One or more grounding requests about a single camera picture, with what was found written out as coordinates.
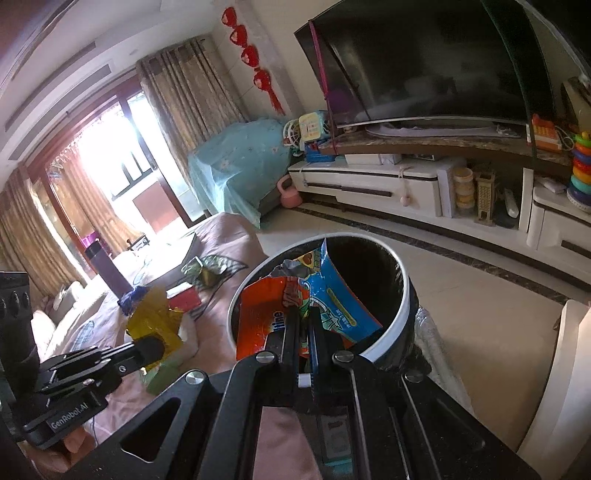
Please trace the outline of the person's left hand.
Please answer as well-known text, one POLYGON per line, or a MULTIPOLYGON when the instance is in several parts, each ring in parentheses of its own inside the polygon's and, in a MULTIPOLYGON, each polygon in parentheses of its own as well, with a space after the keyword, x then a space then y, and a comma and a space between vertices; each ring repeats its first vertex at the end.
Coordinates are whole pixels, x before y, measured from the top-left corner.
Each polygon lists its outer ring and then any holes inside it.
POLYGON ((79 427, 62 440, 62 446, 60 451, 39 450, 26 441, 19 443, 19 448, 43 479, 60 479, 95 448, 96 442, 84 427, 79 427))

